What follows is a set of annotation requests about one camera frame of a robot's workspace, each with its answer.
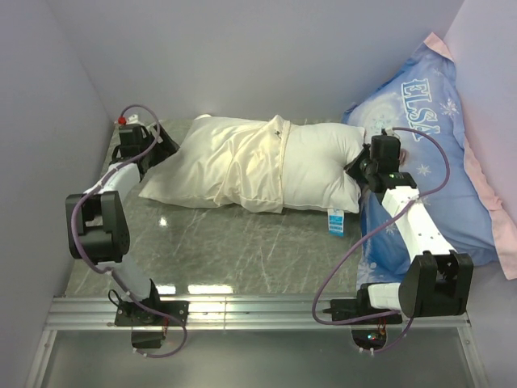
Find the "white pillow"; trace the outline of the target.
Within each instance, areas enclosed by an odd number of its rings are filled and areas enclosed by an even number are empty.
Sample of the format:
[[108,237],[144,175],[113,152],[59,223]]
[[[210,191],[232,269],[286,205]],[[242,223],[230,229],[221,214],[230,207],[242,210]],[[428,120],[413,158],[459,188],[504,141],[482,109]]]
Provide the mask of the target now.
[[293,125],[281,175],[288,209],[359,212],[359,185],[346,172],[363,150],[365,129],[338,123]]

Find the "cream pillowcase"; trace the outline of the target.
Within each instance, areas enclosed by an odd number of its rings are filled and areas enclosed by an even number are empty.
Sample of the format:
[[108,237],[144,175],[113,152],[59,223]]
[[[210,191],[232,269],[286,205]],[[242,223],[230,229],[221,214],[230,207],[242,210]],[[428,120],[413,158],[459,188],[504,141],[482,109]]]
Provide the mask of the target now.
[[281,116],[199,116],[179,150],[149,171],[139,196],[187,208],[236,204],[252,213],[280,213],[290,129]]

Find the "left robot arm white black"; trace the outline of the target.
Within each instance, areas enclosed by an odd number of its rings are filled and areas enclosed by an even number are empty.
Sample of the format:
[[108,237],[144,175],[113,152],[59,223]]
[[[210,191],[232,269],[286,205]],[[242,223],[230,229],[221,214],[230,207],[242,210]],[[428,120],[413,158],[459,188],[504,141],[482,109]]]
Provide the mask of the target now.
[[140,122],[121,124],[119,136],[107,172],[92,188],[65,199],[69,251],[92,271],[111,277],[121,292],[118,303],[134,305],[136,318],[153,325],[163,306],[153,281],[128,255],[131,239],[123,201],[179,145],[161,124],[151,129]]

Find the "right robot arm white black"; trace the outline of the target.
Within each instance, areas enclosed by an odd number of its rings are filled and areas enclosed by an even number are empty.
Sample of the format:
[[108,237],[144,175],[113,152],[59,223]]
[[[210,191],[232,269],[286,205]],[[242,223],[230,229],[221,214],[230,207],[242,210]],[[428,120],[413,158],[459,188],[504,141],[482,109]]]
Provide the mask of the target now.
[[402,282],[362,285],[355,311],[365,323],[374,323],[390,310],[408,318],[462,315],[473,261],[441,234],[413,177],[399,170],[400,156],[400,141],[383,133],[372,137],[347,168],[347,174],[366,184],[390,216],[385,224],[397,227],[410,259]]

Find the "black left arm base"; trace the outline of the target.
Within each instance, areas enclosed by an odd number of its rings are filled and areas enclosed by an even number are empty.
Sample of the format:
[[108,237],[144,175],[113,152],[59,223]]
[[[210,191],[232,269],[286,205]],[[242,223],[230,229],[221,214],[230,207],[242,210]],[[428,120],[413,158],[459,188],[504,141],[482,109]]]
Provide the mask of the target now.
[[170,327],[184,327],[189,310],[188,301],[162,301],[156,289],[141,301],[145,309],[134,301],[125,301],[114,290],[108,300],[116,307],[115,326],[131,327],[131,344],[137,350],[159,349]]

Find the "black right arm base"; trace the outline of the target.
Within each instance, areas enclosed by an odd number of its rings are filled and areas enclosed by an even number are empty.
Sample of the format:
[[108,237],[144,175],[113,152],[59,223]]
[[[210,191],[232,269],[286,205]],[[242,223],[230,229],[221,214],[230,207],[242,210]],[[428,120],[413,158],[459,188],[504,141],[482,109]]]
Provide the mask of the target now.
[[[330,306],[322,311],[331,317],[331,321],[350,320],[372,314],[388,313],[388,309],[377,309],[371,307],[369,299],[331,299]],[[385,348],[388,341],[388,325],[402,324],[403,318],[400,313],[383,315],[377,318],[355,322],[359,329],[351,330],[351,337],[360,351],[368,351],[373,354]]]

